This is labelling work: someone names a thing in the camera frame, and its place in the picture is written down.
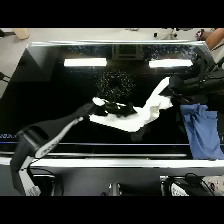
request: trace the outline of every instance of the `blue cloth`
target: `blue cloth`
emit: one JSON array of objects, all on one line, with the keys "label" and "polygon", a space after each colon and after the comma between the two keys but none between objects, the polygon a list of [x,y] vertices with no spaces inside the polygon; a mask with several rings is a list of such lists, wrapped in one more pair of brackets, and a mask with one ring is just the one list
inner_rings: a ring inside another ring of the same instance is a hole
[{"label": "blue cloth", "polygon": [[217,111],[206,105],[181,105],[191,153],[194,159],[224,159],[217,131]]}]

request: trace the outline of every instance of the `white garment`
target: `white garment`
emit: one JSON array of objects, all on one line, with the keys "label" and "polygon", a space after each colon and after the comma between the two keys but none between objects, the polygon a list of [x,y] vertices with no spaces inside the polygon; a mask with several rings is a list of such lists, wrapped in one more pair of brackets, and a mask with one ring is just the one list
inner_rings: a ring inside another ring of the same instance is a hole
[{"label": "white garment", "polygon": [[[169,77],[166,77],[154,89],[143,108],[133,107],[137,112],[135,114],[127,117],[117,117],[115,114],[110,113],[107,116],[91,115],[90,121],[127,132],[136,132],[144,125],[156,120],[159,117],[160,109],[167,109],[173,106],[169,97],[159,95],[168,85]],[[98,106],[102,106],[105,103],[104,101],[99,98],[93,98],[93,102]]]}]

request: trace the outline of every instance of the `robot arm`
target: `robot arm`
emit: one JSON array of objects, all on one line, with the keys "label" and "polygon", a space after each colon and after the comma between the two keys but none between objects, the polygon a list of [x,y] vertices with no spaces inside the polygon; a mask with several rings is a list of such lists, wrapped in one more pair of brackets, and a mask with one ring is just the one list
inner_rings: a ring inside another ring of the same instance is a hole
[{"label": "robot arm", "polygon": [[39,122],[21,130],[17,136],[19,144],[10,162],[13,185],[22,195],[39,196],[41,190],[35,186],[29,166],[53,150],[73,125],[93,113],[95,105],[86,104],[75,113],[57,120]]}]

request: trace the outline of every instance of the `chair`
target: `chair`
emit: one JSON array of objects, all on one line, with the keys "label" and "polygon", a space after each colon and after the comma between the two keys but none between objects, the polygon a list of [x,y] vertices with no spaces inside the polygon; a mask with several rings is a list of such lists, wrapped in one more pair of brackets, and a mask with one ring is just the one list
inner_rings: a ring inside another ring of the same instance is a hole
[{"label": "chair", "polygon": [[159,32],[156,30],[156,32],[154,33],[154,37],[161,36],[159,40],[175,40],[177,37],[177,31],[179,30],[187,31],[191,29],[193,28],[171,28],[171,31],[167,33]]}]

